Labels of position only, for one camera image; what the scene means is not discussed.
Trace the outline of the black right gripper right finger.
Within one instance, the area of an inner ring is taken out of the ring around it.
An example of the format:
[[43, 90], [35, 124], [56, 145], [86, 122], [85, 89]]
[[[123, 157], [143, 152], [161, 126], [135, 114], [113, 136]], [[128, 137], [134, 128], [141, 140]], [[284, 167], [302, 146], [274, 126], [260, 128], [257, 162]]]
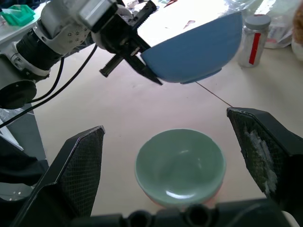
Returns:
[[246, 168], [282, 211], [303, 222], [303, 139], [274, 116], [253, 108], [226, 110]]

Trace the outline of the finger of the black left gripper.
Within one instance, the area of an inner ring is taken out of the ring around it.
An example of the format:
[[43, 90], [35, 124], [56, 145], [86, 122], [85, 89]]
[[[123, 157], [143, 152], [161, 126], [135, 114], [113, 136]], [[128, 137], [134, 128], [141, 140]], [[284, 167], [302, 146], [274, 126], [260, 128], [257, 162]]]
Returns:
[[144, 51], [150, 49], [150, 47], [151, 47], [138, 35], [137, 31], [134, 33], [134, 41], [135, 41], [136, 45], [139, 47], [140, 52], [144, 52]]
[[125, 54], [123, 58], [138, 74], [158, 85], [163, 85], [163, 83], [157, 78], [156, 74], [153, 73], [136, 55], [131, 56], [129, 54]]

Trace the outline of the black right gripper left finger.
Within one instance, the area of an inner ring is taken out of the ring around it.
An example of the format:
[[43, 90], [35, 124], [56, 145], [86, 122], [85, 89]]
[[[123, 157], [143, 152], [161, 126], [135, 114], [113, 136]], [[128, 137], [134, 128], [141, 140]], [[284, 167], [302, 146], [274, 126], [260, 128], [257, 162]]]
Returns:
[[97, 195], [105, 129], [67, 139], [11, 222], [12, 227], [68, 227], [91, 216]]

